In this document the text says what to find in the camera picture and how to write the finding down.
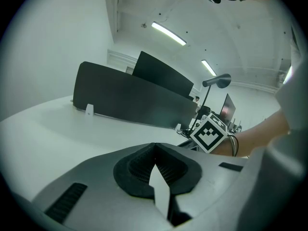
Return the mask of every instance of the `wall molding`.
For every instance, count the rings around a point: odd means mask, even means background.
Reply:
[[[134,68],[137,62],[137,58],[128,56],[126,54],[113,51],[108,49],[107,50],[107,63],[110,65],[113,65],[115,67],[121,67],[126,69],[126,67]],[[266,86],[266,85],[260,85],[257,83],[249,83],[249,82],[241,82],[241,81],[231,81],[231,84],[233,86],[239,86],[239,87],[246,87],[246,88],[252,88],[256,90],[261,90],[269,93],[276,93],[276,91],[279,88],[272,87],[272,86]],[[203,87],[198,90],[197,88],[193,87],[191,91],[191,95],[199,96]]]
[[[273,94],[275,94],[279,89],[277,87],[260,85],[260,84],[257,84],[257,83],[241,82],[241,81],[231,81],[230,85],[257,89],[257,90],[261,90],[261,91],[265,91],[265,92],[269,92],[269,93],[273,93]]]
[[[134,68],[137,62],[137,58],[128,56],[123,53],[119,53],[113,50],[107,50],[107,63],[119,63],[120,65],[126,64],[127,67]]]

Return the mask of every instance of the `white curved surface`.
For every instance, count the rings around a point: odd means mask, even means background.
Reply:
[[[85,118],[72,96],[39,104],[0,123],[1,172],[28,200],[77,164],[130,146],[186,139],[176,131],[96,115]]]

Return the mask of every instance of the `black cable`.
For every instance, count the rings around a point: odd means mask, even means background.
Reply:
[[[191,131],[190,129],[182,129],[182,130],[178,130],[177,134],[182,135],[183,137],[190,139],[191,138],[191,134],[193,133],[193,131]]]
[[[169,18],[167,18],[167,19],[169,19]],[[166,19],[166,20],[167,20],[167,19]],[[162,23],[162,22],[165,22],[166,20],[164,20],[164,21],[159,21],[159,22],[157,22],[157,23]]]
[[[236,152],[235,152],[235,155],[234,155],[234,156],[236,156],[238,151],[239,151],[239,145],[240,145],[239,141],[238,141],[237,137],[235,137],[234,135],[230,134],[230,135],[228,135],[228,137],[234,137],[236,139],[237,146],[236,146]]]

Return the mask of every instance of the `white wall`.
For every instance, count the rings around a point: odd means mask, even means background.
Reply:
[[[200,101],[203,102],[208,88],[203,88]],[[215,113],[220,113],[227,93],[230,95],[236,110],[234,116],[235,124],[241,125],[242,130],[247,130],[271,114],[279,110],[280,106],[274,94],[246,87],[229,85],[224,89],[219,89],[217,85],[211,87],[205,106],[208,106]]]
[[[0,45],[0,121],[72,95],[83,61],[106,64],[105,0],[27,0]]]
[[[125,55],[134,57],[138,59],[140,52],[144,51],[158,60],[166,63],[180,74],[184,75],[187,79],[194,83],[194,87],[198,90],[201,88],[201,79],[197,78],[196,75],[193,75],[189,72],[189,66],[186,65],[181,59],[172,59],[172,55],[168,50],[154,45],[153,42],[147,41],[142,37],[137,35],[132,35],[131,33],[125,31],[119,31],[115,37],[115,43],[110,48],[113,51],[123,53]],[[116,66],[109,65],[109,67],[114,67],[120,71],[125,71],[125,65],[117,68]]]

